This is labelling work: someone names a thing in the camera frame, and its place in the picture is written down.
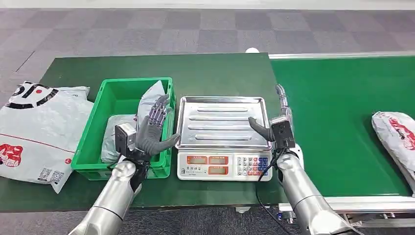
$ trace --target gray carpet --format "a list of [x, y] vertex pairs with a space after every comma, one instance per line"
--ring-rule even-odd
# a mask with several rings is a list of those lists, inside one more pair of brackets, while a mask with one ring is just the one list
[[[0, 9], [0, 104], [55, 57], [415, 50], [414, 11]], [[64, 235], [85, 212], [0, 213], [0, 235]], [[292, 234], [298, 228], [285, 225]], [[366, 234], [415, 234], [366, 229]], [[122, 235], [283, 235], [261, 209], [132, 211]]]
[[[84, 211], [0, 213], [0, 235], [67, 235]], [[291, 235], [296, 225], [283, 224]], [[411, 235], [415, 229], [361, 229], [366, 235]], [[175, 211], [131, 211], [120, 235], [286, 235], [260, 208], [244, 214], [234, 208], [203, 208]]]

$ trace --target digital scale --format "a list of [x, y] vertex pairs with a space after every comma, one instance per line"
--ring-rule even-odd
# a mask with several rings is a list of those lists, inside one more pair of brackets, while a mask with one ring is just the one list
[[[257, 181], [271, 162], [272, 144], [249, 123], [269, 128], [260, 97], [184, 96], [180, 100], [176, 144], [181, 180]], [[272, 169], [261, 181], [272, 178]]]

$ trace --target stainless steel tray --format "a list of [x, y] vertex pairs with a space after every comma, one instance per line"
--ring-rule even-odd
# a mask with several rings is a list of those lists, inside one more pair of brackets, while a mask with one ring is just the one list
[[265, 101], [260, 97], [184, 96], [180, 99], [178, 149], [270, 150], [248, 123], [248, 117], [269, 127]]

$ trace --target plastic mailer bag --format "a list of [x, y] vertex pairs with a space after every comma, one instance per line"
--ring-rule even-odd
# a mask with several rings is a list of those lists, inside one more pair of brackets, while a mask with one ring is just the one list
[[50, 184], [59, 193], [93, 106], [88, 92], [20, 84], [0, 109], [0, 176]]
[[404, 113], [377, 112], [372, 116], [372, 126], [415, 197], [415, 120]]
[[165, 95], [161, 81], [151, 86], [141, 97], [138, 104], [137, 115], [114, 115], [108, 119], [107, 128], [104, 133], [104, 140], [101, 148], [101, 161], [103, 163], [113, 163], [118, 159], [119, 153], [115, 150], [115, 125], [128, 122], [131, 126], [136, 127], [144, 120], [145, 116], [150, 113], [151, 107], [156, 103], [160, 96]]

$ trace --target red logo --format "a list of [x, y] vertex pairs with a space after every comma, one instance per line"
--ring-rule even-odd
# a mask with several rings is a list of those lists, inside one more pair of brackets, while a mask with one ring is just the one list
[[22, 161], [21, 154], [23, 147], [11, 146], [6, 143], [0, 145], [1, 164], [9, 167], [17, 167]]
[[415, 135], [406, 126], [400, 124], [398, 120], [389, 118], [389, 123], [395, 128], [403, 141], [403, 146], [408, 150], [415, 150]]

